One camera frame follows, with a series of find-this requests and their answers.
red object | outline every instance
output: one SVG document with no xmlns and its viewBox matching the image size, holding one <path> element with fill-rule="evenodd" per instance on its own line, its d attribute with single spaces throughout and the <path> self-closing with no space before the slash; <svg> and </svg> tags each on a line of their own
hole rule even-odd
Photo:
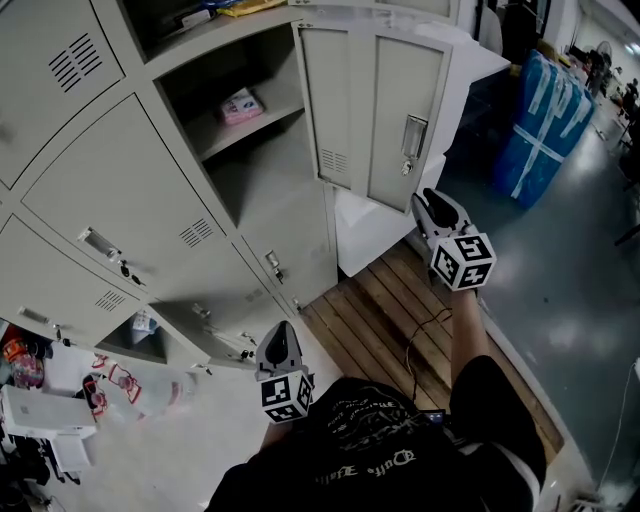
<svg viewBox="0 0 640 512">
<path fill-rule="evenodd" d="M 13 363 L 18 356 L 28 353 L 27 344 L 22 338 L 22 330 L 10 325 L 2 337 L 2 355 L 9 363 Z"/>
</svg>

white wall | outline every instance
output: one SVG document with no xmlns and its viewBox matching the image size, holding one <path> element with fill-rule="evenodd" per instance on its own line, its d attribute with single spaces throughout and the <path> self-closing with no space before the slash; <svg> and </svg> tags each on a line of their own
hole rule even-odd
<svg viewBox="0 0 640 512">
<path fill-rule="evenodd" d="M 640 60 L 627 52 L 624 44 L 593 18 L 586 15 L 583 16 L 578 31 L 576 46 L 582 50 L 587 46 L 596 48 L 602 41 L 609 41 L 609 44 L 611 44 L 611 51 L 613 53 L 612 67 L 622 67 L 622 82 L 626 84 L 634 78 L 640 80 Z"/>
<path fill-rule="evenodd" d="M 564 53 L 565 47 L 571 45 L 582 18 L 583 12 L 578 0 L 551 0 L 544 32 L 545 41 L 558 53 Z"/>
</svg>

person in background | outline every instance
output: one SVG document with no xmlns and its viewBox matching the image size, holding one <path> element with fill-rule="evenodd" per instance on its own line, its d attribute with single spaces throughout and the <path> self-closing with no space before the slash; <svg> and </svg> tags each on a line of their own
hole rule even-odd
<svg viewBox="0 0 640 512">
<path fill-rule="evenodd" d="M 620 113 L 618 117 L 620 117 L 625 112 L 631 116 L 634 112 L 634 107 L 636 104 L 636 99 L 638 98 L 638 79 L 634 78 L 632 83 L 627 84 L 627 92 L 622 98 L 622 108 L 620 109 Z"/>
</svg>

white box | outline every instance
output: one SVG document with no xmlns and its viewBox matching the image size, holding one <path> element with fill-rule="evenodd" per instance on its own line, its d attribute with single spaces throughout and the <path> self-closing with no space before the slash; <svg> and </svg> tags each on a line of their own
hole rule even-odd
<svg viewBox="0 0 640 512">
<path fill-rule="evenodd" d="M 60 434 L 85 438 L 97 430 L 84 399 L 48 395 L 14 386 L 4 386 L 0 394 L 3 422 L 9 434 L 52 440 Z"/>
</svg>

open locker door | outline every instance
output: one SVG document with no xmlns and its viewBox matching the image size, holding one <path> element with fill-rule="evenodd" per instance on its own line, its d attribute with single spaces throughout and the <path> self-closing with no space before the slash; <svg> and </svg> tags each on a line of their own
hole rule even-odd
<svg viewBox="0 0 640 512">
<path fill-rule="evenodd" d="M 453 46 L 363 20 L 293 27 L 316 176 L 408 212 Z"/>
</svg>

